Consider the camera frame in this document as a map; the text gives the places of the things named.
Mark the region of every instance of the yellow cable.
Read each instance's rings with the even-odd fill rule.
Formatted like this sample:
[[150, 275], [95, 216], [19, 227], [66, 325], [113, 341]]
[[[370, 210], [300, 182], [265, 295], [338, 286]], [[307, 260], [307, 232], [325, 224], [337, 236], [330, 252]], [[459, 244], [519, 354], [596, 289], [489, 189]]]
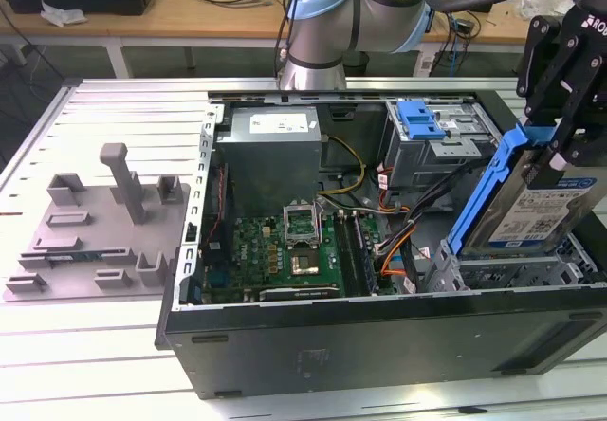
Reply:
[[359, 166], [360, 166], [360, 175], [359, 175], [359, 179], [357, 180], [357, 182], [354, 183], [351, 186], [344, 187], [343, 189], [335, 189], [333, 191], [319, 191], [319, 194], [321, 194], [321, 195], [337, 195], [337, 194], [340, 194], [340, 193], [348, 193], [348, 192], [354, 190], [360, 184], [362, 184], [362, 181], [364, 180], [364, 170], [365, 170], [364, 163], [362, 163], [362, 159], [357, 154], [357, 152], [354, 149], [352, 149], [345, 141], [343, 141], [342, 139], [337, 138], [337, 137], [329, 137], [329, 139], [333, 139], [333, 140], [337, 141], [344, 148], [346, 148], [350, 152], [350, 154], [352, 154], [352, 156], [354, 156], [354, 157], [357, 158], [357, 161], [359, 162]]
[[398, 244], [396, 244], [392, 248], [392, 250], [390, 250], [390, 253], [386, 257], [386, 260], [383, 262], [383, 266], [381, 267], [380, 274], [382, 276], [388, 274], [388, 271], [386, 271], [386, 269], [388, 268], [388, 265], [390, 264], [390, 261], [392, 260], [392, 257], [394, 257], [394, 255], [395, 255], [396, 251], [398, 250], [398, 248], [400, 246], [402, 246], [404, 244], [404, 242], [407, 241], [407, 239], [409, 239], [409, 236], [411, 236], [414, 231], [415, 231], [415, 226], [413, 226], [412, 229], [410, 229], [409, 231], [407, 231], [407, 233], [400, 239], [400, 241], [398, 241]]

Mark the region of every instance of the sticker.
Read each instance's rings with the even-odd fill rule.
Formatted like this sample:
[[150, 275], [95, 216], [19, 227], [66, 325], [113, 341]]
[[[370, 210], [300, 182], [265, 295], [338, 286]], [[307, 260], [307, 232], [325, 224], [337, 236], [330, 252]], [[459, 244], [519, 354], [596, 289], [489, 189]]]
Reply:
[[74, 257], [71, 255], [50, 255], [46, 257], [50, 262], [73, 262]]
[[252, 134], [291, 134], [307, 132], [305, 113], [253, 115], [249, 131]]
[[569, 214], [569, 204], [587, 194], [596, 183], [590, 177], [567, 178], [553, 189], [525, 189], [489, 242], [498, 247], [522, 247], [544, 241]]
[[439, 120], [438, 125], [440, 125], [443, 129], [456, 129], [457, 124], [452, 120]]
[[377, 182], [379, 183], [379, 188], [383, 191], [388, 190], [388, 176], [386, 174], [380, 174], [377, 177]]
[[418, 250], [418, 254], [414, 256], [415, 260], [430, 260], [430, 248], [422, 247]]
[[413, 295], [413, 293], [415, 293], [417, 291], [417, 289], [415, 288], [415, 284], [413, 282], [411, 282], [411, 280], [408, 277], [404, 277], [403, 278], [403, 286], [405, 287], [405, 290], [407, 291], [407, 293], [410, 293]]

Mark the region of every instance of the metal slotted table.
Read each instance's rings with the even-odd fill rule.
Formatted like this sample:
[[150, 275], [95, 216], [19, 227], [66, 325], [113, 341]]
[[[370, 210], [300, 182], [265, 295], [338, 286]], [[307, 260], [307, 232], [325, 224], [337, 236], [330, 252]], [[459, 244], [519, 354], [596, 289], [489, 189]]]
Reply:
[[[349, 86], [490, 89], [515, 114], [523, 109], [512, 79], [360, 79]], [[123, 141], [141, 183], [166, 173], [189, 182], [206, 91], [274, 87], [273, 80], [259, 79], [85, 81], [63, 88], [0, 174], [0, 277], [16, 267], [46, 209], [46, 185], [55, 173], [75, 171], [85, 184], [111, 184], [99, 148]], [[462, 407], [487, 410], [475, 414], [479, 421], [599, 419], [607, 413], [605, 336], [540, 376], [203, 402], [173, 353], [154, 346], [159, 309], [160, 299], [142, 298], [0, 304], [0, 419], [65, 420], [85, 413], [89, 420], [136, 414], [164, 420], [175, 410], [204, 420], [439, 419], [468, 416]]]

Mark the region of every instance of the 3d printed holder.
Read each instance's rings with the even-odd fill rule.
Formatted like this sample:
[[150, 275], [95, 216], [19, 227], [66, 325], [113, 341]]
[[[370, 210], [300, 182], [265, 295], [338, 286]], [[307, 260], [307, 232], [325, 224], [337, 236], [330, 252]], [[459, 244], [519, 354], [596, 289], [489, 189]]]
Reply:
[[53, 176], [46, 189], [51, 204], [21, 254], [23, 269], [7, 282], [5, 300], [162, 293], [190, 187], [176, 175], [141, 185], [127, 152], [123, 143], [101, 148], [116, 187], [85, 187], [74, 173]]

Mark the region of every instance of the blue tab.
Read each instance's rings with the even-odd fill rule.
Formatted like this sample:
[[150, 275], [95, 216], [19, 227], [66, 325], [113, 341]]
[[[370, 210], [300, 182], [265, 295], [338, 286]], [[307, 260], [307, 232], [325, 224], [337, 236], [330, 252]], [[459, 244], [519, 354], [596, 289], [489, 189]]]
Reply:
[[436, 125], [434, 113], [424, 101], [399, 101], [398, 116], [410, 139], [443, 139], [445, 131]]
[[449, 233], [447, 242], [453, 254], [457, 255], [464, 246], [464, 237], [474, 225], [481, 208], [487, 203], [498, 185], [504, 184], [510, 175], [508, 161], [525, 145], [545, 146], [552, 137], [556, 127], [523, 127], [520, 124], [506, 132], [500, 145], [489, 163], [485, 174], [474, 189], [466, 207]]

